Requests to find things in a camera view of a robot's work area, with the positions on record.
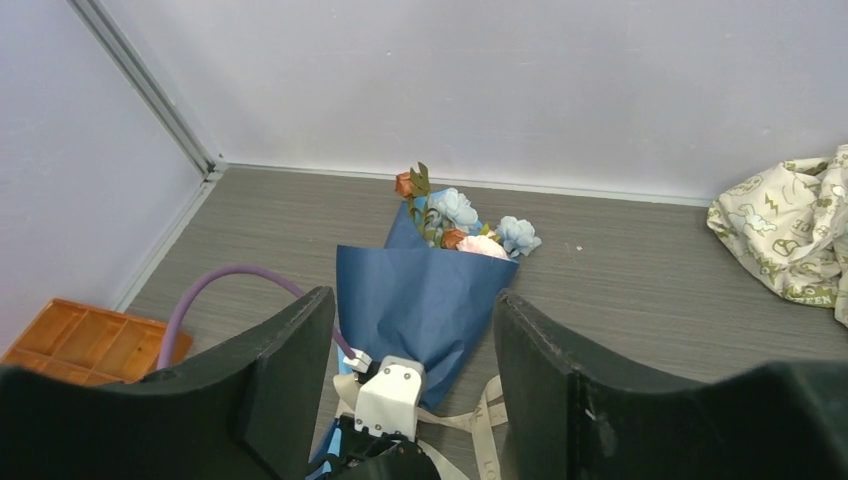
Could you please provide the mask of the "beige ribbon bow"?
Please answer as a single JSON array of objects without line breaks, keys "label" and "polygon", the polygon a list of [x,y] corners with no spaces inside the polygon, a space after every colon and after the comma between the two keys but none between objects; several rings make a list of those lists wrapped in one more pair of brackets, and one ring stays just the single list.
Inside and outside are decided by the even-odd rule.
[{"label": "beige ribbon bow", "polygon": [[[339,396],[336,414],[353,413],[360,390],[354,375],[337,374],[333,377],[333,385]],[[501,376],[497,375],[487,382],[477,405],[472,411],[456,416],[440,417],[422,408],[417,408],[417,419],[419,422],[469,433],[473,442],[479,477],[487,480],[501,480],[501,464],[493,428],[506,424],[508,417],[504,402],[492,406],[489,406],[489,402],[502,396]]]}]

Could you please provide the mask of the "blue paper flower bouquet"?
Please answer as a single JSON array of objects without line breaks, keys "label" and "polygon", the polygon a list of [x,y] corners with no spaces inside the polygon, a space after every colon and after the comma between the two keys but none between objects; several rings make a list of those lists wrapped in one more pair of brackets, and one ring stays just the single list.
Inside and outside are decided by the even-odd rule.
[{"label": "blue paper flower bouquet", "polygon": [[[426,373],[418,408],[437,415],[488,328],[497,295],[541,241],[525,219],[485,224],[464,193],[435,189],[424,165],[398,174],[395,190],[401,204],[384,245],[342,245],[336,252],[337,374],[355,377],[342,362],[354,349],[377,362],[388,355],[415,360]],[[462,478],[461,469],[420,437],[421,424],[414,442],[441,479]],[[337,452],[340,432],[353,425],[352,413],[336,414],[309,478],[325,479],[328,453]]]}]

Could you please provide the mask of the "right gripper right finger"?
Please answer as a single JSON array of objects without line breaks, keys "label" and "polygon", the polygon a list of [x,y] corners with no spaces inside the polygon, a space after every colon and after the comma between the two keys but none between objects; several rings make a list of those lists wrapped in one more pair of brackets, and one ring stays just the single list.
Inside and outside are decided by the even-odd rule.
[{"label": "right gripper right finger", "polygon": [[509,290],[493,331],[522,479],[847,475],[843,362],[769,362],[702,383],[618,354]]}]

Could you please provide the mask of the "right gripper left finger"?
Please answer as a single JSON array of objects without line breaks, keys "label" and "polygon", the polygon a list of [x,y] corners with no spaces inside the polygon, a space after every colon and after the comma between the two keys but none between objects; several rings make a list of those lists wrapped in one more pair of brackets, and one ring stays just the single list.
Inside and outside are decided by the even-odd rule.
[{"label": "right gripper left finger", "polygon": [[5,479],[303,479],[336,314],[317,287],[132,384],[1,371]]}]

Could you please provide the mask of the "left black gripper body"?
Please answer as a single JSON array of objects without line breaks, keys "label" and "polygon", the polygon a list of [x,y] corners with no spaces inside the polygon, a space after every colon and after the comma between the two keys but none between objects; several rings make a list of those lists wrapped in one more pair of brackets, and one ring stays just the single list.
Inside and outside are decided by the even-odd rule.
[{"label": "left black gripper body", "polygon": [[414,441],[399,434],[373,437],[342,430],[336,453],[328,453],[325,479],[439,480],[434,461]]}]

